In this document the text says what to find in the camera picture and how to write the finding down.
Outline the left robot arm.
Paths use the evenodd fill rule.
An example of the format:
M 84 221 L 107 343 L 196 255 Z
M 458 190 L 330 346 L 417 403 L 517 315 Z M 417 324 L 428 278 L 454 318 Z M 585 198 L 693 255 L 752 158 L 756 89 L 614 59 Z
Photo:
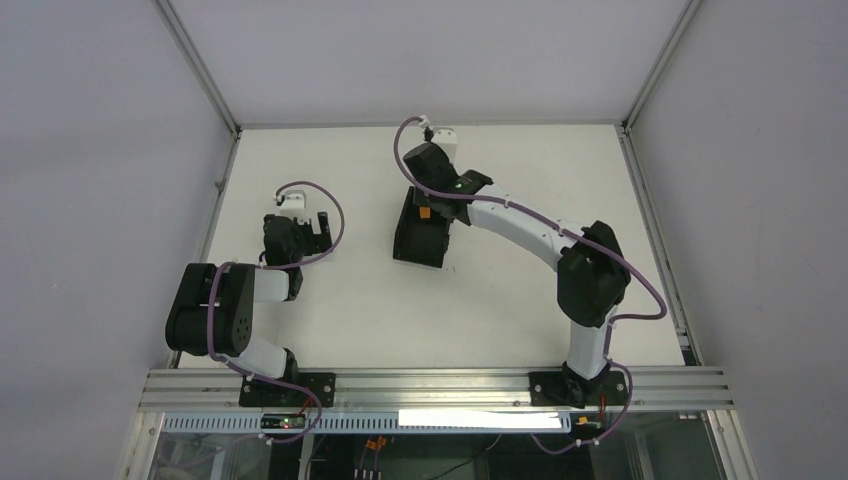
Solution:
M 247 376 L 298 384 L 295 354 L 253 333 L 254 305 L 296 300 L 304 281 L 301 262 L 332 246 L 328 214 L 319 212 L 317 224 L 268 214 L 261 265 L 188 264 L 166 320 L 168 347 L 233 365 Z

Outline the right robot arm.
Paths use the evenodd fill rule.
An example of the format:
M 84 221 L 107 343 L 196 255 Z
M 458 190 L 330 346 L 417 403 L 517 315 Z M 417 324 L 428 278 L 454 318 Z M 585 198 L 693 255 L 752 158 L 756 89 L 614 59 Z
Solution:
M 612 228 L 596 221 L 565 235 L 540 213 L 519 207 L 490 177 L 476 170 L 458 174 L 433 141 L 396 162 L 412 185 L 394 234 L 394 259 L 442 267 L 455 222 L 495 233 L 535 255 L 555 272 L 557 304 L 571 322 L 561 377 L 543 384 L 542 392 L 552 405 L 574 407 L 599 397 L 611 369 L 604 353 L 606 326 L 631 282 Z

